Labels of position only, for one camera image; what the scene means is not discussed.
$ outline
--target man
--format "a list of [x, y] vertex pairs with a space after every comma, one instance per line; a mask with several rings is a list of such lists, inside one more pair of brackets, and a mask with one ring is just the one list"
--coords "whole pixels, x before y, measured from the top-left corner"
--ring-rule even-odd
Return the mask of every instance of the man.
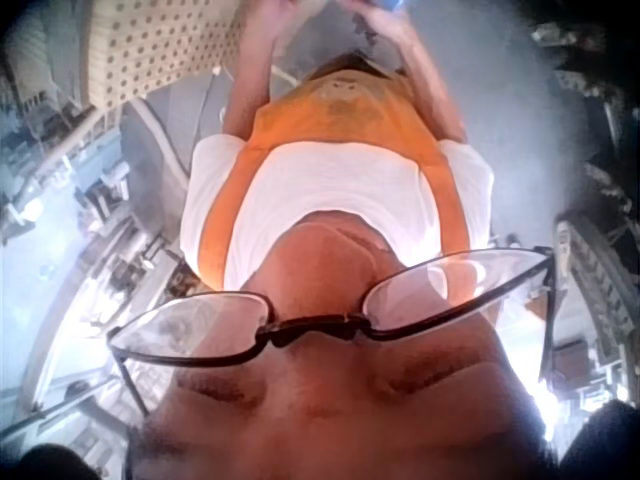
[[[213, 289], [259, 294], [256, 305], [268, 299], [273, 331], [288, 321], [308, 329], [299, 319], [340, 320], [381, 280], [488, 242], [491, 170], [465, 144], [409, 20], [364, 1], [341, 4], [397, 46], [407, 77], [346, 57], [270, 103], [274, 45], [296, 5], [255, 0], [223, 134], [194, 154], [186, 258]], [[426, 301], [446, 309], [460, 293], [442, 294], [446, 303], [432, 287], [420, 292], [410, 302], [416, 308]], [[226, 334], [246, 330], [253, 341], [258, 325], [246, 302], [234, 305]], [[402, 318], [390, 308], [395, 326], [412, 315], [413, 307]], [[222, 310], [231, 315], [229, 305]], [[194, 310], [187, 328], [196, 317]], [[538, 475], [538, 415], [484, 317], [379, 344], [332, 326], [294, 332], [224, 368], [177, 374], [132, 442], [134, 476]], [[191, 356], [222, 356], [216, 328], [207, 326]]]

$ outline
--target sleeve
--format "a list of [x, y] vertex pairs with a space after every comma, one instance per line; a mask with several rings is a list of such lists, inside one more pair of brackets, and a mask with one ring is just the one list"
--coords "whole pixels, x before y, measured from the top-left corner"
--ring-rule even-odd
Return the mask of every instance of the sleeve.
[[227, 180], [246, 142], [231, 135], [202, 139], [193, 151], [191, 179], [180, 227], [180, 248], [194, 272], [198, 272], [200, 237], [209, 209]]
[[469, 145], [451, 140], [443, 140], [438, 145], [449, 161], [458, 188], [471, 248], [486, 248], [491, 232], [493, 170]]

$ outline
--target eyeglasses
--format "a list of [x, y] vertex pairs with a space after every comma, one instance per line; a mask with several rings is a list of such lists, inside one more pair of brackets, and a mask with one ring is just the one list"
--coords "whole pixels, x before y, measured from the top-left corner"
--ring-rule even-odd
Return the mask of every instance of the eyeglasses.
[[540, 346], [542, 377], [550, 367], [554, 308], [551, 249], [477, 250], [437, 258], [381, 281], [363, 295], [360, 313], [278, 322], [262, 295], [205, 293], [171, 301], [113, 329], [108, 345], [146, 416], [149, 409], [127, 360], [179, 368], [230, 367], [256, 358], [269, 344], [284, 348], [308, 332], [344, 341], [361, 334], [390, 342], [477, 314], [494, 326], [507, 355], [513, 332], [526, 327], [528, 341]]

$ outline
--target hand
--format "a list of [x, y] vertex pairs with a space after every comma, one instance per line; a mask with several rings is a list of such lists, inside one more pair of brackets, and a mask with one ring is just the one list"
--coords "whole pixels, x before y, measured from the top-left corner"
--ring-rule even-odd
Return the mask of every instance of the hand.
[[244, 37], [270, 44], [282, 35], [293, 19], [297, 0], [252, 0]]
[[405, 11], [389, 12], [368, 0], [338, 0], [338, 3], [348, 12], [362, 16], [373, 30], [396, 45], [411, 41], [415, 31]]

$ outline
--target t-shirt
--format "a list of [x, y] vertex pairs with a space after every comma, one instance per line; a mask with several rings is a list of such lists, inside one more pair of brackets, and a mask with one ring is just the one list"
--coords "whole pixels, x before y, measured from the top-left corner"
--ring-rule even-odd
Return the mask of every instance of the t-shirt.
[[[245, 144], [214, 135], [195, 148], [180, 246], [196, 273], [205, 220]], [[471, 248], [486, 248], [493, 172], [469, 145], [445, 140], [439, 148], [456, 182]], [[227, 254], [225, 290], [239, 290], [278, 238], [302, 218], [333, 210], [361, 217], [407, 267], [440, 254], [438, 210], [415, 162], [361, 143], [291, 143], [271, 152], [242, 203]]]

